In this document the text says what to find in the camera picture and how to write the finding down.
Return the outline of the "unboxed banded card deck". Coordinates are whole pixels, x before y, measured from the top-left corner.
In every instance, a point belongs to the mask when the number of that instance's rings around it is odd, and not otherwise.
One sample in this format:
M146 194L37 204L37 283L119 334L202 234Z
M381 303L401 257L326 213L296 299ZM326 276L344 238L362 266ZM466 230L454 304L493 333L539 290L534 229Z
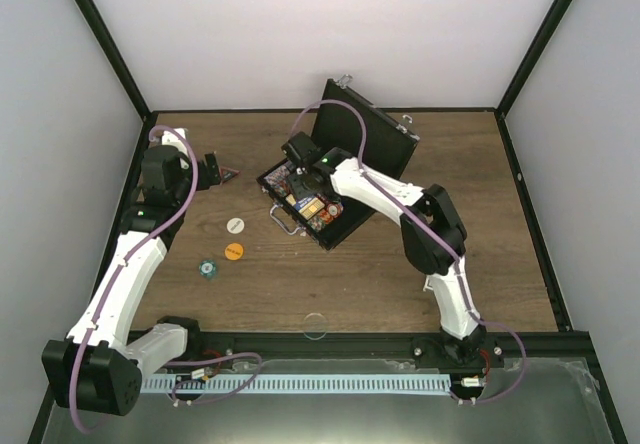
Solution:
M298 200L294 208L304 219L309 220L325 208L325 203L317 196L308 196Z

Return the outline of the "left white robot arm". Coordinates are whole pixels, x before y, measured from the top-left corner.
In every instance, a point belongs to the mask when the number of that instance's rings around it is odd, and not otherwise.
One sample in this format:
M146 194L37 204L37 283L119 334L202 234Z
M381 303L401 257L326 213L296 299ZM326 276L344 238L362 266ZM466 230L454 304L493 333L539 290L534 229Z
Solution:
M143 199L124 214L111 262L88 307L62 340L51 340L42 364L56 403L124 416L141 385L176 361L196 366L204 356L198 324L168 317L135 341L133 318L151 277L165 259L198 187L199 166L187 144L148 148L141 163Z

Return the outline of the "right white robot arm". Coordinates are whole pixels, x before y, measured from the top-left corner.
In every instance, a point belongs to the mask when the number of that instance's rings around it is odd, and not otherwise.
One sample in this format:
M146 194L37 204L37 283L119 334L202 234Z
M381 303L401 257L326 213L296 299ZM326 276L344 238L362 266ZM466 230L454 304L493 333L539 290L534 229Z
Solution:
M366 139L363 134L351 155L337 147L324 153L304 132L290 137L282 151L295 166L293 193L350 198L398 225L406 259L425 275L425 287L435 296L442 353L451 364L468 366L481 354L487 323L473 303L466 274L466 228L443 187L424 189L365 165Z

